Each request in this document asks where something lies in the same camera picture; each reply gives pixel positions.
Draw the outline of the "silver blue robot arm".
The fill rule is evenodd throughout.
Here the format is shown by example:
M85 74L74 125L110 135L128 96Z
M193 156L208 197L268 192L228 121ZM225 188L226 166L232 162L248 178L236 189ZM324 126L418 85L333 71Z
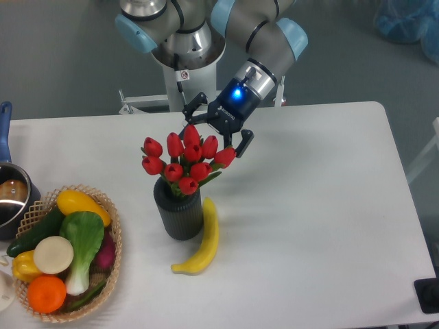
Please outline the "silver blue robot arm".
M115 25L124 40L163 70L169 109L189 124L210 125L241 156L253 139L244 123L308 44L304 29L283 17L289 1L121 1ZM217 89L226 43L247 54Z

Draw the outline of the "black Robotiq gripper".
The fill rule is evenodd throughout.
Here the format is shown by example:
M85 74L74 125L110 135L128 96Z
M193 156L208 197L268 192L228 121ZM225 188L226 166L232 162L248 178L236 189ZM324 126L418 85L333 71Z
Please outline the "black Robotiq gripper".
M185 116L185 124L178 135L183 136L188 125L208 123L223 135L224 149L233 147L236 157L241 158L254 138L252 130L242 129L242 127L260 102L261 100L253 91L233 78L217 98L208 105L207 112L195 114L201 105L208 104L207 96L203 92L197 94L184 106L182 113ZM241 141L237 147L234 147L232 134L239 131Z

